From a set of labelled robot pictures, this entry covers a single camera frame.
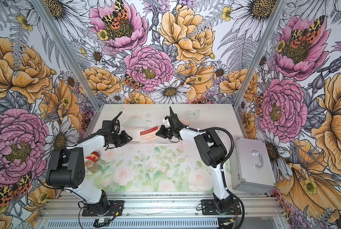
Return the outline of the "red and pink card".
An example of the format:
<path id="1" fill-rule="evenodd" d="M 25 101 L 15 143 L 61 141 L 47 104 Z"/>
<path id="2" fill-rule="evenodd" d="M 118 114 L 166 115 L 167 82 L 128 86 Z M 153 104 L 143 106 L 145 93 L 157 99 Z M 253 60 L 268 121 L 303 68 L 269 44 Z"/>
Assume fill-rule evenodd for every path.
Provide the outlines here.
<path id="1" fill-rule="evenodd" d="M 152 127 L 150 129 L 141 130 L 139 135 L 139 142 L 146 143 L 155 140 L 156 138 L 158 138 L 158 136 L 156 136 L 156 132 L 158 132 L 158 130 L 158 126 Z"/>

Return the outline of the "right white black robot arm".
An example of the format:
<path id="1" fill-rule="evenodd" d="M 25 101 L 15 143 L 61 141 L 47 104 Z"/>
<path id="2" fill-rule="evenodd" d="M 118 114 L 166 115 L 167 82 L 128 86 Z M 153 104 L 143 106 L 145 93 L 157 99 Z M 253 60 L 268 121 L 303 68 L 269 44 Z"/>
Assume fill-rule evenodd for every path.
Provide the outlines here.
<path id="1" fill-rule="evenodd" d="M 224 132 L 230 139 L 231 147 L 227 150 L 220 139 L 217 130 Z M 183 124 L 177 114 L 171 112 L 163 118 L 163 124 L 157 136 L 169 139 L 188 140 L 194 142 L 203 163 L 210 167 L 213 180 L 213 198 L 217 212 L 226 214 L 234 202 L 234 194 L 229 190 L 224 172 L 224 164 L 232 155 L 234 150 L 234 139 L 224 128 L 210 127 L 206 129 L 195 129 Z"/>

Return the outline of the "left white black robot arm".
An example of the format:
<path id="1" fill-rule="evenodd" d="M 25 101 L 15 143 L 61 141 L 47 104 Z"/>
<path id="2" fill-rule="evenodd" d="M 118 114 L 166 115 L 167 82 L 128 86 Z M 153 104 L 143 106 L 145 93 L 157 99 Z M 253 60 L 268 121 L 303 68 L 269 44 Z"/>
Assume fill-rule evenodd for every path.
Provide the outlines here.
<path id="1" fill-rule="evenodd" d="M 117 117 L 105 120 L 102 128 L 81 139 L 71 147 L 59 147 L 51 152 L 46 183 L 55 189 L 67 189 L 84 201 L 84 209 L 93 215 L 105 215 L 110 204 L 105 191 L 96 188 L 85 178 L 85 158 L 105 147 L 119 148 L 132 140 L 120 130 Z"/>

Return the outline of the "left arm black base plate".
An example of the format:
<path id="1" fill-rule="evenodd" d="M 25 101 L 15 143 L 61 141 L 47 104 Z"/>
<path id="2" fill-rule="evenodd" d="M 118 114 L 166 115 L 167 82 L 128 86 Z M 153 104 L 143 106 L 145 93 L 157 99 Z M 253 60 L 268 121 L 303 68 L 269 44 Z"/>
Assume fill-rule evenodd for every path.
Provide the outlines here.
<path id="1" fill-rule="evenodd" d="M 107 203 L 86 204 L 83 208 L 84 217 L 114 217 L 121 216 L 123 212 L 123 200 L 108 200 Z"/>

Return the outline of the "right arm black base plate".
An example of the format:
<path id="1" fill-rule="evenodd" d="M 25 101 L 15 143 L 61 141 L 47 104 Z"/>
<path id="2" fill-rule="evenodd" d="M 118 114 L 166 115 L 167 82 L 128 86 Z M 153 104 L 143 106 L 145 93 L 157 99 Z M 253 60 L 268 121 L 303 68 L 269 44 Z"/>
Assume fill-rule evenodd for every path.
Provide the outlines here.
<path id="1" fill-rule="evenodd" d="M 214 199 L 201 200 L 201 212 L 203 215 L 242 215 L 241 205 L 234 200 L 231 204 L 217 203 Z"/>

